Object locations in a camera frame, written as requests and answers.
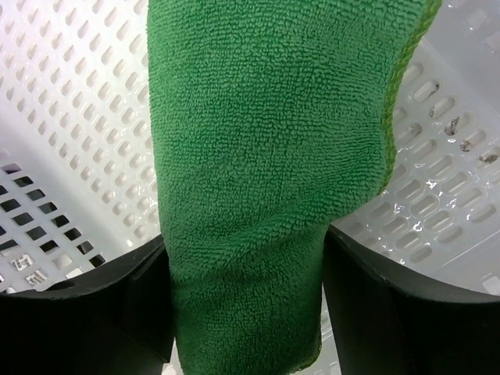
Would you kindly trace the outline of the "green microfiber towel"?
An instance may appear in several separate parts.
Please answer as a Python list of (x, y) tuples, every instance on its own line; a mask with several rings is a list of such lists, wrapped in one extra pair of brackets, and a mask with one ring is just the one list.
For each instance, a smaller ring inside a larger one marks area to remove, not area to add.
[(439, 1), (151, 1), (159, 222), (186, 374), (321, 349), (323, 241), (387, 186), (393, 108)]

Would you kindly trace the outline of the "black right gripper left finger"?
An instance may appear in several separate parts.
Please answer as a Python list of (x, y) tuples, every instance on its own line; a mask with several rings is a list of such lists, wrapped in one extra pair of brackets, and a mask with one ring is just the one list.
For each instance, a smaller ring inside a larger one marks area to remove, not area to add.
[(3, 374), (160, 374), (172, 348), (160, 236), (45, 291), (1, 296)]

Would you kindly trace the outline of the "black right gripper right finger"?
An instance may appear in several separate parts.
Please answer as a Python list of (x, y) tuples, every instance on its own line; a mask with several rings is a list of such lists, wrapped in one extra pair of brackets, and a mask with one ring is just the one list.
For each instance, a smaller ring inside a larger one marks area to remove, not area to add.
[(497, 374), (499, 298), (417, 273), (335, 227), (323, 287), (343, 374)]

